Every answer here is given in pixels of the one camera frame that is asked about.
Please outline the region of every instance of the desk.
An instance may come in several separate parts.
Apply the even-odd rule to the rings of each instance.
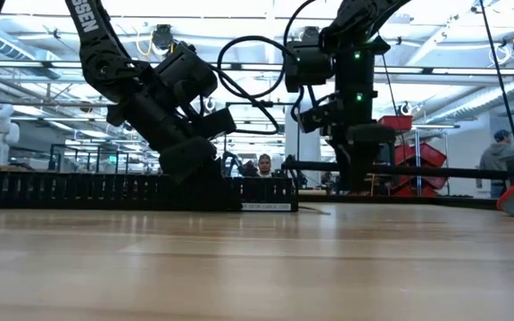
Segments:
[[[0,210],[0,321],[514,320],[514,218]]]

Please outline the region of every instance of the white label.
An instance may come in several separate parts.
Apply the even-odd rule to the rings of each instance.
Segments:
[[[255,211],[290,211],[291,204],[243,203],[242,210]]]

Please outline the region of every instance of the pillar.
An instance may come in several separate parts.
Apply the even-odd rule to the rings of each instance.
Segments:
[[[301,112],[312,108],[311,100],[305,98],[301,103]],[[304,134],[291,117],[291,108],[285,113],[285,157],[294,155],[299,161],[320,161],[320,131]],[[309,187],[320,185],[320,172],[305,170],[303,174],[309,180]]]

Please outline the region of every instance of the wooden table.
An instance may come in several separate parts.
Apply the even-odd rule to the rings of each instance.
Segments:
[[[514,218],[0,210],[0,321],[514,321]]]

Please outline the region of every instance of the person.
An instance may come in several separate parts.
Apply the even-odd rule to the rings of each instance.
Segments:
[[[489,146],[481,156],[479,168],[482,170],[507,170],[502,158],[514,155],[510,132],[502,129],[495,133],[495,144]],[[498,199],[506,191],[504,181],[491,181],[491,198]]]
[[[264,178],[272,178],[271,174],[271,158],[268,154],[259,156],[259,176]]]

